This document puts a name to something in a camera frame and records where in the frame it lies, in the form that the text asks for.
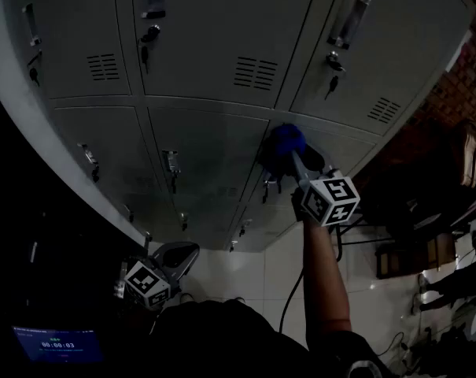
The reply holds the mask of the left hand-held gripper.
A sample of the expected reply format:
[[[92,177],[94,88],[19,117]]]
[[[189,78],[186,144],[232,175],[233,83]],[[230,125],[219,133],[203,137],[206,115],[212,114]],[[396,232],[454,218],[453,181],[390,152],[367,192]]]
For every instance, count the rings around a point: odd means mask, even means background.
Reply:
[[[135,261],[125,275],[125,287],[148,310],[162,310],[181,291],[180,281],[199,254],[197,243],[164,243],[153,254]]]

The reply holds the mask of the person's black clothing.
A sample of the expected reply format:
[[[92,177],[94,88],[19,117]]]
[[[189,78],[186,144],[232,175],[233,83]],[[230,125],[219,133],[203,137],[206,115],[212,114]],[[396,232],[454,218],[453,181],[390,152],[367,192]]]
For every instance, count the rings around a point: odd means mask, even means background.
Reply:
[[[236,300],[169,307],[127,335],[121,353],[117,368],[130,378],[394,378],[355,332],[307,326],[301,345]]]

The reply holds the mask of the grey metal locker cabinet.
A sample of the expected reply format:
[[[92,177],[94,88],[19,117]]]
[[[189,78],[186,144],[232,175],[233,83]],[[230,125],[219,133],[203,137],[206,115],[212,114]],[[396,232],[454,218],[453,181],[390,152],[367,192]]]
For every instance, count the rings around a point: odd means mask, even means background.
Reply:
[[[0,102],[37,155],[132,239],[260,252],[247,207],[274,127],[374,144],[448,67],[470,0],[0,0]]]

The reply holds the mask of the shiny metal bar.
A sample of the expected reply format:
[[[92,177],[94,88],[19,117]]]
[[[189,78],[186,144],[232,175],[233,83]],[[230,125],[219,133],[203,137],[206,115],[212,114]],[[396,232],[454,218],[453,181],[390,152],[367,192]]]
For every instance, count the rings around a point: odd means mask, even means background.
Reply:
[[[120,264],[119,275],[116,278],[115,283],[114,283],[114,295],[117,298],[123,298],[124,297],[124,291],[125,291],[125,287],[126,287],[126,283],[125,283],[126,275],[127,275],[127,262],[122,261],[121,264]]]

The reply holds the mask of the brown wooden crate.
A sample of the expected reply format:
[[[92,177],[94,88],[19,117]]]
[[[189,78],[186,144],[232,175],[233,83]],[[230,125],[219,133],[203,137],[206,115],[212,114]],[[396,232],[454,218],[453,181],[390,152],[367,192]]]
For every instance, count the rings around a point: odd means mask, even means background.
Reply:
[[[439,269],[454,262],[456,245],[452,233],[442,233],[429,242],[406,246],[386,244],[376,252],[376,277],[386,280],[419,274],[425,270]]]

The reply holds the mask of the grey metal locker door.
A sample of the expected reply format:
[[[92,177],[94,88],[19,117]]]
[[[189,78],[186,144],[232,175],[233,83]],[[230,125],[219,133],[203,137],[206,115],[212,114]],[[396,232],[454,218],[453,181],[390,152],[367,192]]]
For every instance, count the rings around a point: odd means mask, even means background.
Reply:
[[[338,135],[331,132],[320,131],[314,128],[297,127],[309,146],[317,149],[325,158],[326,168],[333,165],[340,169],[345,175],[351,171],[357,163],[368,154],[374,144],[364,142],[363,140]],[[248,208],[265,211],[275,207],[289,207],[290,195],[293,193],[297,183],[291,176],[284,176],[281,181],[281,191],[277,183],[271,183],[266,188],[264,178],[267,173],[261,164],[256,164],[252,172],[249,184],[254,182],[254,189],[246,188],[249,193]]]

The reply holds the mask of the blue timer screen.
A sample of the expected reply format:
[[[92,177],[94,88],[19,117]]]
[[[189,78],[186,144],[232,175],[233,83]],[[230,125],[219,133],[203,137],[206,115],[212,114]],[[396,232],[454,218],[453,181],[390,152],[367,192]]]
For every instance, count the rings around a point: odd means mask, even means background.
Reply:
[[[85,364],[103,361],[96,333],[92,330],[54,330],[12,326],[13,332],[33,362]]]

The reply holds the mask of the blue cloth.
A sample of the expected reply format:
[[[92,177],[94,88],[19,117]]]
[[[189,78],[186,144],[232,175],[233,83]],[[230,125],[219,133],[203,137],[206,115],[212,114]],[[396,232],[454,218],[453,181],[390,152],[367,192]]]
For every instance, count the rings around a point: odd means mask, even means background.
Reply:
[[[306,148],[303,133],[293,124],[283,124],[274,128],[264,140],[259,163],[273,177],[289,175],[293,170],[292,153],[301,157]]]

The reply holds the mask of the black chair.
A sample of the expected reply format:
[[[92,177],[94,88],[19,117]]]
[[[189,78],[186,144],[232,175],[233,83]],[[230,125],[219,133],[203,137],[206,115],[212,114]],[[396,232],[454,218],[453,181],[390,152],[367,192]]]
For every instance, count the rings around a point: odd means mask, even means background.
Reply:
[[[360,195],[364,220],[384,227],[399,243],[447,232],[476,204],[476,188],[460,184],[456,142],[453,131],[417,160],[378,174]]]

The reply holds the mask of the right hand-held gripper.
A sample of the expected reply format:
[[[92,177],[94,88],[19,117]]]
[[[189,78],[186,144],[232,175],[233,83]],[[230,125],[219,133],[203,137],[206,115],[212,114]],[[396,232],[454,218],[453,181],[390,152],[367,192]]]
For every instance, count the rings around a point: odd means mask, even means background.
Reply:
[[[320,226],[347,221],[360,203],[360,196],[350,177],[344,176],[322,154],[305,148],[300,156],[292,151],[294,179],[301,189],[301,208]]]

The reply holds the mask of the brown slatted wooden chair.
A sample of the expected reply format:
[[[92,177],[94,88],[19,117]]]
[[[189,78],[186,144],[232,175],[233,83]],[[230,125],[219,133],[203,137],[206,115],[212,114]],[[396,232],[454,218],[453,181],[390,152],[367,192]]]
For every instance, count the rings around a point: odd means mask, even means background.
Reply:
[[[456,139],[459,148],[460,184],[476,188],[476,124],[464,120],[456,126]]]

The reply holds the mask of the person's right forearm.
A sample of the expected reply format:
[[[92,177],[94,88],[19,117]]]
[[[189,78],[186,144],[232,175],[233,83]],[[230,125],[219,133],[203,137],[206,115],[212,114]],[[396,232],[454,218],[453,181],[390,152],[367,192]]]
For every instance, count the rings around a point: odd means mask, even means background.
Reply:
[[[312,219],[303,220],[304,312],[306,343],[321,347],[332,332],[349,332],[349,299],[331,237]]]

